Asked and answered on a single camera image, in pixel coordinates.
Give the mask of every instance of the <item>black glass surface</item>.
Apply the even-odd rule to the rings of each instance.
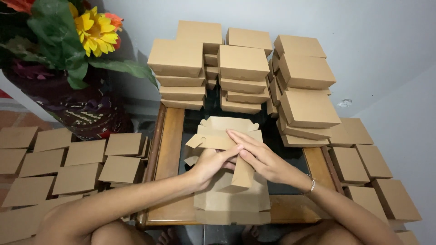
[[[200,124],[200,121],[202,119],[208,119],[210,116],[244,118],[250,119],[253,123],[258,123],[259,129],[262,130],[263,142],[273,152],[275,152],[289,164],[303,171],[305,174],[310,174],[302,148],[283,146],[283,142],[280,138],[279,130],[276,125],[276,119],[269,117],[266,113],[266,103],[263,103],[262,110],[254,115],[235,112],[223,112],[220,107],[219,96],[219,86],[217,85],[214,90],[207,91],[207,98],[204,103],[204,108],[202,108],[200,111],[185,110],[178,174],[183,174],[190,169],[190,167],[184,162],[183,159],[185,153],[184,145],[194,134],[197,133],[197,126]],[[276,184],[269,181],[268,191],[269,194],[276,195],[300,194],[300,191],[289,185]]]

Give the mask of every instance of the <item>sunflower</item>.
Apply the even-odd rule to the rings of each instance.
[[[119,36],[115,32],[116,27],[111,25],[112,19],[97,13],[97,7],[79,16],[75,6],[68,4],[86,55],[89,57],[92,51],[96,57],[100,57],[102,53],[115,51],[114,44],[117,45]]]

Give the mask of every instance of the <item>wooden frame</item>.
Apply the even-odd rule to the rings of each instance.
[[[179,167],[184,110],[160,105],[144,182],[176,176]],[[327,148],[303,148],[309,171],[318,183],[343,194]],[[270,195],[271,223],[315,223],[329,216],[303,195]],[[136,227],[195,225],[194,194],[138,212]]]

